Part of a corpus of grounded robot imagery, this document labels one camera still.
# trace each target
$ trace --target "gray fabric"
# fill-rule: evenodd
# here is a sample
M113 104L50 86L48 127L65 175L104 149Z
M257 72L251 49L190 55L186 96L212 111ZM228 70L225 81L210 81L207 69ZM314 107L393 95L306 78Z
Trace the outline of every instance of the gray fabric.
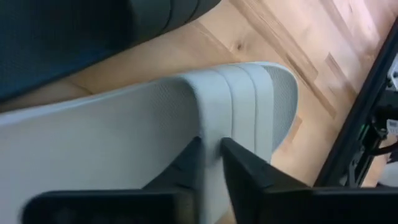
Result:
M0 114L0 220L17 223L23 204L49 190L141 188L201 136L201 223L214 223L229 206L220 139L269 162L296 108L291 73L242 63Z

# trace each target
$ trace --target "black plastic frame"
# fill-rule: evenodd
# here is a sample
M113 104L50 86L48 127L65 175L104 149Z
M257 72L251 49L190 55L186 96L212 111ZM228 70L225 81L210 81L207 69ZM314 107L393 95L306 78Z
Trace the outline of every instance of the black plastic frame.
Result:
M350 165L355 160L355 156L358 154L360 158L356 160L364 161L364 163L359 171L359 177L349 186L357 187L362 184L373 161L373 156L368 151L361 152L361 150L364 149L358 144L358 134L363 125L372 122L377 103L386 89L386 75L397 53L398 19L396 19L392 26L314 186L325 187L341 185L340 179L347 172Z

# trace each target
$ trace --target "wood grain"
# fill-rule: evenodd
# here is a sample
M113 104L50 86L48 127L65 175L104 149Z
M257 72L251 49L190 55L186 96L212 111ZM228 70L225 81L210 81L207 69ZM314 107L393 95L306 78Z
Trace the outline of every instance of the wood grain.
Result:
M396 0L222 0L198 20L5 105L101 93L196 68L264 60L294 71L297 119L272 163L312 185L398 14ZM366 185L385 164L377 159ZM229 212L220 223L233 223Z

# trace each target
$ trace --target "black metal frame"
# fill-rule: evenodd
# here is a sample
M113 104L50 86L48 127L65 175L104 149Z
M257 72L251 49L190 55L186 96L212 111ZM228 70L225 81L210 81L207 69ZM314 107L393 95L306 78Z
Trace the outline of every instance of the black metal frame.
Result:
M362 184L386 137L385 114L380 113L380 99L385 95L387 73L398 53L398 20L387 39L315 182L316 187Z
M398 200L398 189L311 188L230 138L221 140L220 149L226 185L239 224L398 221L395 207L386 203ZM201 140L195 138L163 173L141 190L39 195L24 208L22 223L199 223L202 152Z

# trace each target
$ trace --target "wooden floor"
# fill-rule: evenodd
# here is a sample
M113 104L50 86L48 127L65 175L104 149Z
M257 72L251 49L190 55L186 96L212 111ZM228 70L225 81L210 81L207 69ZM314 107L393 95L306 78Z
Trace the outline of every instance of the wooden floor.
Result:
M300 99L294 128L273 164L311 185L396 15L397 0L222 0L185 27L0 110L101 93L222 63L277 62L295 73ZM366 185L376 183L385 161L378 158Z

